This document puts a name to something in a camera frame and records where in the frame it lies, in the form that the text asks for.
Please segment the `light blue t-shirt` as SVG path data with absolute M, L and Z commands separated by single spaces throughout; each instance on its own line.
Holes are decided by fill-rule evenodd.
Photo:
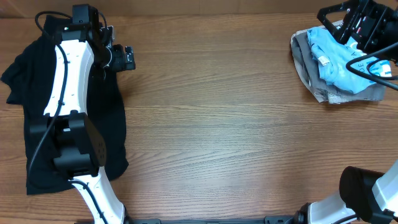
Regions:
M 314 27 L 307 31 L 307 40 L 313 58 L 318 61 L 320 78 L 327 85 L 357 94 L 375 84 L 346 69 L 350 60 L 365 55 L 352 37 L 346 44 L 339 44 L 326 29 Z

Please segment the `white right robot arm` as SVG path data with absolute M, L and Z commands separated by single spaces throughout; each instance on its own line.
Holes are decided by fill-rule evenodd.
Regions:
M 370 57 L 397 62 L 397 11 L 373 0 L 349 0 L 324 7 L 317 14 L 333 39 L 345 44 L 350 37 L 358 41 L 364 55 L 345 67 L 356 76 L 397 89 L 397 77 L 382 77 L 354 69 L 353 64 Z M 386 173 L 348 166 L 339 191 L 321 202 L 305 204 L 289 223 L 367 223 L 389 224 L 397 220 L 397 165 Z

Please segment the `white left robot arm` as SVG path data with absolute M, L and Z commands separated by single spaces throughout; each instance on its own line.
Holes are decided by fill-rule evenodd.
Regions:
M 38 142 L 29 162 L 44 154 L 52 171 L 74 186 L 87 204 L 93 223 L 133 223 L 106 175 L 105 141 L 87 110 L 89 76 L 95 69 L 123 72 L 136 67 L 131 46 L 114 45 L 114 29 L 101 25 L 104 15 L 89 4 L 74 5 L 71 24 L 45 36 L 55 45 L 52 92 L 41 119 L 30 128 Z

